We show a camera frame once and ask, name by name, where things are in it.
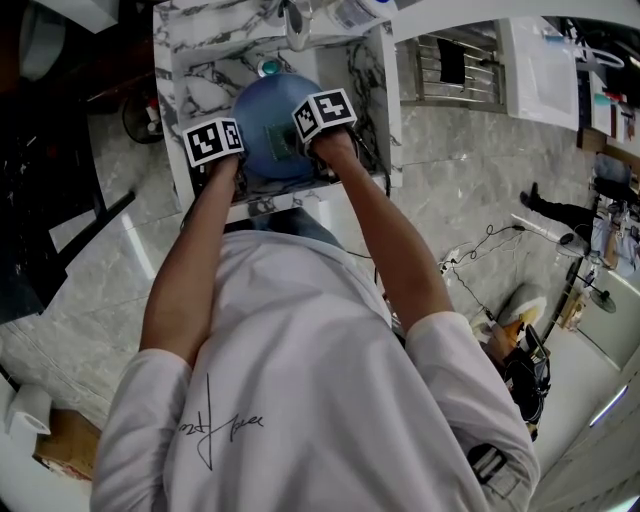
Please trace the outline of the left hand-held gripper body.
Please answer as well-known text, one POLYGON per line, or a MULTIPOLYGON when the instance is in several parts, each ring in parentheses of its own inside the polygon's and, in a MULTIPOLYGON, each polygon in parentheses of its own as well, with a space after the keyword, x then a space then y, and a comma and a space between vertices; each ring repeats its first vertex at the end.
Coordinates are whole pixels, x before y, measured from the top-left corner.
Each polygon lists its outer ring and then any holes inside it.
POLYGON ((182 132, 189 161, 189 174, 198 195, 205 186, 206 165, 245 150, 239 126, 234 118, 218 117, 187 128, 182 132))

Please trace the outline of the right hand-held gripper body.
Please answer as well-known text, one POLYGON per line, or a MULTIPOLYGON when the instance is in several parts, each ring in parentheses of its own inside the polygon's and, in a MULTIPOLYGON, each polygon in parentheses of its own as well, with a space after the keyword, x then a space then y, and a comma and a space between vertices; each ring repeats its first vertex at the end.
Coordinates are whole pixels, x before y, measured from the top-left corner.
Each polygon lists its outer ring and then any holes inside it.
POLYGON ((320 91, 306 96, 294 108, 292 120, 296 130, 297 149, 312 163, 315 175, 333 178, 334 172, 311 150, 311 143, 323 131, 346 127, 351 129, 357 116, 344 88, 320 91))

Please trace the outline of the green textured sponge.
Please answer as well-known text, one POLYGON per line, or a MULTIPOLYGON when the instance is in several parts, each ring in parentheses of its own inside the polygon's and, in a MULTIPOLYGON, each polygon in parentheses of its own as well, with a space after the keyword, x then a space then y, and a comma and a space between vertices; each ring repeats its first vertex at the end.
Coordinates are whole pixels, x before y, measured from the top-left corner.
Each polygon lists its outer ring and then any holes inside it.
POLYGON ((265 127, 268 148, 274 161, 284 161, 300 155, 297 130, 293 122, 265 127))

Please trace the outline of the blue large plate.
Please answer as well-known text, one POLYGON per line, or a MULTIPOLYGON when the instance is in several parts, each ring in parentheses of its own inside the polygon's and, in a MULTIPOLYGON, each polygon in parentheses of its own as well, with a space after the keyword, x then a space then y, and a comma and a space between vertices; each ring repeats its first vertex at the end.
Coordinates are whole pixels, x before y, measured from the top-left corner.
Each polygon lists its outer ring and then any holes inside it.
POLYGON ((231 117, 239 126, 244 143, 244 170, 269 180, 292 180, 312 174, 312 163, 301 152, 276 162, 268 148, 265 127, 293 122, 292 112, 303 99, 326 91, 315 82, 292 73, 262 77, 236 98, 231 117))

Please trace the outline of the person's right forearm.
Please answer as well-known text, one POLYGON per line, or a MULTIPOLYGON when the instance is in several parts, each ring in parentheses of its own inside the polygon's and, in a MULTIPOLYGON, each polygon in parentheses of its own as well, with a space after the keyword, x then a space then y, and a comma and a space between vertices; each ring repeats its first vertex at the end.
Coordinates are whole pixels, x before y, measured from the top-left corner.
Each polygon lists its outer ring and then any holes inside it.
POLYGON ((404 331, 453 306, 436 260, 419 232, 360 163, 340 128, 315 137, 313 152, 343 184, 370 256, 404 331))

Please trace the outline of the person's left forearm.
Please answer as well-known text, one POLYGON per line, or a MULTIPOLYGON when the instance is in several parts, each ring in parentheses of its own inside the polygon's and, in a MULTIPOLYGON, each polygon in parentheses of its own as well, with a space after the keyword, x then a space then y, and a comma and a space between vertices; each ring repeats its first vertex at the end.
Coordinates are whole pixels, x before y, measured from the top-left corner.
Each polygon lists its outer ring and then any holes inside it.
POLYGON ((211 329, 215 279, 238 166, 236 155, 209 165, 209 181, 152 285, 141 351, 164 350, 195 364, 211 329))

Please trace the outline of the white marble sink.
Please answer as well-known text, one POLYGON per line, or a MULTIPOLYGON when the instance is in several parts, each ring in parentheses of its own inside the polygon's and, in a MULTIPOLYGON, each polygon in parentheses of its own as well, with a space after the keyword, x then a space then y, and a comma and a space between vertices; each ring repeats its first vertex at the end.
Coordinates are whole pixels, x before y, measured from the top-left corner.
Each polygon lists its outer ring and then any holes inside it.
POLYGON ((365 165, 380 186, 402 185, 396 51, 390 23, 347 30, 314 13, 302 51, 285 37, 281 0, 167 0, 154 8, 155 74, 174 185, 187 211, 204 186, 191 167, 184 130, 229 116, 236 97, 266 61, 325 90, 342 88, 354 106, 365 165))

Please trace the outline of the black round basket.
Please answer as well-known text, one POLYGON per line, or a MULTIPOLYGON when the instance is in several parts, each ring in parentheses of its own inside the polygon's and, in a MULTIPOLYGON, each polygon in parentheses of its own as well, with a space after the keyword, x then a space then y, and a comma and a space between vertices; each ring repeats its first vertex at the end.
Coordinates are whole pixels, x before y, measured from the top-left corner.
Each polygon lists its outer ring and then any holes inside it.
POLYGON ((158 98, 148 90, 133 92, 124 101, 121 119, 127 136, 137 144, 154 144, 164 137, 158 98))

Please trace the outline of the chrome faucet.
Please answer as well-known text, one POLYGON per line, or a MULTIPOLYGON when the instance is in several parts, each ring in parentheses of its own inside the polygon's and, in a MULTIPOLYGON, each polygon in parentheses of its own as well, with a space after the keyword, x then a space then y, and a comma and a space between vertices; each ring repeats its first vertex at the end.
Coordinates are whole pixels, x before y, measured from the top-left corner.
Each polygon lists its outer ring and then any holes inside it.
POLYGON ((281 0, 279 16, 284 18, 285 35, 291 50, 301 52, 311 35, 311 0, 281 0))

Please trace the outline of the white pump bottle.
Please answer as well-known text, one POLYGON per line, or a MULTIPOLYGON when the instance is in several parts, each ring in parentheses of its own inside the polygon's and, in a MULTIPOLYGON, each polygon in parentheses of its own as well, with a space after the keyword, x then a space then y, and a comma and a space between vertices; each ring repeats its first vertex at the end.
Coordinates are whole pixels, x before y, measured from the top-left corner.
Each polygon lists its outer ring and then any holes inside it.
POLYGON ((395 0, 335 0, 327 13, 346 30, 365 30, 390 21, 398 8, 395 0))

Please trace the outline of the person's blue jeans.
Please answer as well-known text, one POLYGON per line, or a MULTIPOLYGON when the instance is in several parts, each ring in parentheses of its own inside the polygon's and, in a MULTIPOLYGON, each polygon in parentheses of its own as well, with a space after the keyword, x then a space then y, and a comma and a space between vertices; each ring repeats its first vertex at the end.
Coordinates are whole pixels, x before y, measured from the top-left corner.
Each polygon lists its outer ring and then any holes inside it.
POLYGON ((259 230, 310 238, 338 248, 342 247, 328 229, 301 207, 267 213, 255 217, 254 221, 259 230))

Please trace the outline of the stainless steel rack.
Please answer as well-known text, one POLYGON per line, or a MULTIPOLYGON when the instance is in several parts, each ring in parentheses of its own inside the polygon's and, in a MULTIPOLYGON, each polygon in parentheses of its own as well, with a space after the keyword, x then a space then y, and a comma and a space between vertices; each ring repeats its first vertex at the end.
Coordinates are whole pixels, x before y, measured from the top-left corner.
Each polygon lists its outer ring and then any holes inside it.
POLYGON ((409 49, 416 100, 469 107, 504 105, 505 73, 492 24, 423 34, 410 41, 409 49))

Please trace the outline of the white ceramic basin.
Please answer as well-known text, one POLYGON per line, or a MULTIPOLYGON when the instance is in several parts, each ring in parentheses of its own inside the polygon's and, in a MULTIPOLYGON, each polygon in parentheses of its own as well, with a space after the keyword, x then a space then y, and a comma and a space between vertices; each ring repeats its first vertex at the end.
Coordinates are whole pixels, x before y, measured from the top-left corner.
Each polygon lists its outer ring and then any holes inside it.
POLYGON ((34 0, 97 34, 118 23, 120 0, 34 0))

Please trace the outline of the black marble vanity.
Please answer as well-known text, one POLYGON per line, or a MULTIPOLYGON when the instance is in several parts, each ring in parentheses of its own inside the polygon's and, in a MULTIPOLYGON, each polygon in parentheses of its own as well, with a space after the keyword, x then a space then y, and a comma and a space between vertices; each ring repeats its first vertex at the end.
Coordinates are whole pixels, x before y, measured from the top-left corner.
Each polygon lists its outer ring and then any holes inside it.
POLYGON ((67 267, 135 198, 106 204, 83 113, 0 144, 0 325, 43 313, 67 267))

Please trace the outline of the white rounded ceramic fixture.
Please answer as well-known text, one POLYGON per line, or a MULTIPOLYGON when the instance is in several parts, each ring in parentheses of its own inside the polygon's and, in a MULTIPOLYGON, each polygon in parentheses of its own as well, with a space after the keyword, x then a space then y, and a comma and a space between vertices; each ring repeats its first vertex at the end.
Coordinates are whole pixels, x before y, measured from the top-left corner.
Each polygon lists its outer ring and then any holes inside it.
POLYGON ((20 76, 43 78, 59 58, 65 42, 65 18, 37 2, 25 8, 19 39, 20 76))

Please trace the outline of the white table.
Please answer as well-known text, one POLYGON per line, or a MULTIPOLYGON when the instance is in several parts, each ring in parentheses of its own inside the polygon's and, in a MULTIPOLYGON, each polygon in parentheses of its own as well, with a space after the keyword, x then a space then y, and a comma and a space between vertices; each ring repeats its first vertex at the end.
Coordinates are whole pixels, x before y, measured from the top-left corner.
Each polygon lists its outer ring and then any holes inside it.
POLYGON ((534 16, 499 19, 497 34, 508 115, 576 131, 576 62, 560 32, 534 16))

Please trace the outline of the white ceramic toilet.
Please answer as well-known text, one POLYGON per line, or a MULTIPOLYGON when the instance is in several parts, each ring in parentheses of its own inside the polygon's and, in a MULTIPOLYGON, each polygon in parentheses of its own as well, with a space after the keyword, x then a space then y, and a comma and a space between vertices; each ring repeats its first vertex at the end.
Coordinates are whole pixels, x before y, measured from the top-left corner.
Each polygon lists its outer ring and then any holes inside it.
POLYGON ((506 326, 521 320, 526 325, 536 326, 544 315, 546 306, 547 298, 544 289, 536 284, 523 283, 510 296, 498 315, 497 322, 501 326, 506 326))

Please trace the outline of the person's white shirt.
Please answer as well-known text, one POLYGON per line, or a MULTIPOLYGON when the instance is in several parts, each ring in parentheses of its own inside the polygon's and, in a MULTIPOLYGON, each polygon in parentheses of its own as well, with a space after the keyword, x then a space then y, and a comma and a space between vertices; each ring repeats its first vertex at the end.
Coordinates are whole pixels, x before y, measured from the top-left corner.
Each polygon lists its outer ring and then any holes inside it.
POLYGON ((102 431, 92 512, 527 512, 530 434, 468 321, 404 341, 343 250, 223 238, 194 365, 146 350, 102 431))

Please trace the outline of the white paper roll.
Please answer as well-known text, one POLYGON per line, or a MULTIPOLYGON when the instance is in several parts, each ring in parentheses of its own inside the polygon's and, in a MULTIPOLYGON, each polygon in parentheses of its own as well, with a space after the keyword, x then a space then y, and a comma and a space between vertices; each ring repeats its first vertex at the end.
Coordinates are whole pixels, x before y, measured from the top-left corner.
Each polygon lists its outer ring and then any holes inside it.
POLYGON ((23 384, 8 409, 8 432, 49 435, 52 397, 37 385, 23 384))

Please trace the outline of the small cardboard box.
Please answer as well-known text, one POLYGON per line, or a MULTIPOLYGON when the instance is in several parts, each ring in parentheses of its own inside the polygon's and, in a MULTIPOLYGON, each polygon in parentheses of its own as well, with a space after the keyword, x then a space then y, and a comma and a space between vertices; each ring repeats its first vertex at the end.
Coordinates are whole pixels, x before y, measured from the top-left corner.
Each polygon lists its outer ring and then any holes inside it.
POLYGON ((101 430, 70 409, 53 409, 49 427, 49 435, 38 436, 35 460, 54 473, 91 481, 101 430))

